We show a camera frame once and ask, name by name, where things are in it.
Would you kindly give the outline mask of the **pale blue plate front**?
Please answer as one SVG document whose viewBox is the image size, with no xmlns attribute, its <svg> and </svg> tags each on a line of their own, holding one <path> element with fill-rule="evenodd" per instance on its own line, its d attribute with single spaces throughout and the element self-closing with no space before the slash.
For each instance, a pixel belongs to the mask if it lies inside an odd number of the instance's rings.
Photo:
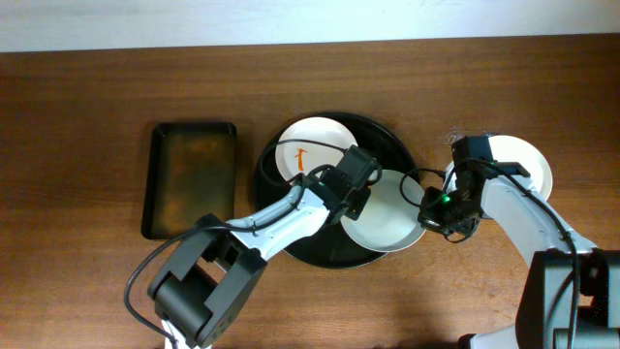
<svg viewBox="0 0 620 349">
<path fill-rule="evenodd" d="M 346 234 L 358 245 L 377 252 L 395 252 L 408 248 L 422 238 L 426 230 L 418 222 L 419 209 L 401 196 L 403 174 L 383 170 L 382 178 L 371 186 L 371 196 L 357 220 L 342 217 Z"/>
</svg>

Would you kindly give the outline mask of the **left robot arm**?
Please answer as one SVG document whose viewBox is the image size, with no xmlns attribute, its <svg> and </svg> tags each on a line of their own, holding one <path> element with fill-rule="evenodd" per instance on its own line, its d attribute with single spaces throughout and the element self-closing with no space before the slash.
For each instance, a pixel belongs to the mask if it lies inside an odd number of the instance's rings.
<svg viewBox="0 0 620 349">
<path fill-rule="evenodd" d="M 250 216 L 201 218 L 147 289 L 167 346 L 212 345 L 248 301 L 268 260 L 343 216 L 357 219 L 381 174 L 379 162 L 352 145 L 336 165 L 296 175 L 285 197 Z"/>
</svg>

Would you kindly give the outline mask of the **white plate top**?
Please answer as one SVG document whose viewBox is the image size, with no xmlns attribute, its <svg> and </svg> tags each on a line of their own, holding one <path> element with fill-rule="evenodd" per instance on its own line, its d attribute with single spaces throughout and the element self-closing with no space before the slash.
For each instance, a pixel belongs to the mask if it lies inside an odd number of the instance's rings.
<svg viewBox="0 0 620 349">
<path fill-rule="evenodd" d="M 352 145 L 357 145 L 357 139 L 341 122 L 322 116 L 302 118 L 276 141 L 276 178 L 285 181 L 309 175 L 322 165 L 335 166 Z"/>
</svg>

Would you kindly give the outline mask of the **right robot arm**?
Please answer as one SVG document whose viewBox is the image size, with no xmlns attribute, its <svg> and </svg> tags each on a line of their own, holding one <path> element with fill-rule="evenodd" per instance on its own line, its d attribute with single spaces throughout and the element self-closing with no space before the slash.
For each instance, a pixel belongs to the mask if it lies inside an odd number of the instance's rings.
<svg viewBox="0 0 620 349">
<path fill-rule="evenodd" d="M 443 187 L 424 192 L 420 225 L 464 241 L 488 217 L 529 268 L 514 324 L 465 334 L 458 347 L 617 349 L 618 251 L 603 250 L 575 231 L 520 163 L 495 158 L 487 137 L 465 137 L 452 144 L 451 155 Z"/>
</svg>

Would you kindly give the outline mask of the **white plate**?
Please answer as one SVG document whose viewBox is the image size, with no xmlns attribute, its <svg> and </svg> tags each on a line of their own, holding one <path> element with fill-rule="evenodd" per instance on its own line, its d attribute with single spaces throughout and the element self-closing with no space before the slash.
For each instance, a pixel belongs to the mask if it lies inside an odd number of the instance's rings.
<svg viewBox="0 0 620 349">
<path fill-rule="evenodd" d="M 495 135 L 488 138 L 493 163 L 519 164 L 529 175 L 535 189 L 547 201 L 553 187 L 553 174 L 543 154 L 530 143 L 514 136 Z"/>
<path fill-rule="evenodd" d="M 309 175 L 322 165 L 335 166 L 352 145 L 357 145 L 357 139 L 341 122 L 322 116 L 302 118 L 276 141 L 276 178 L 285 181 Z"/>
</svg>

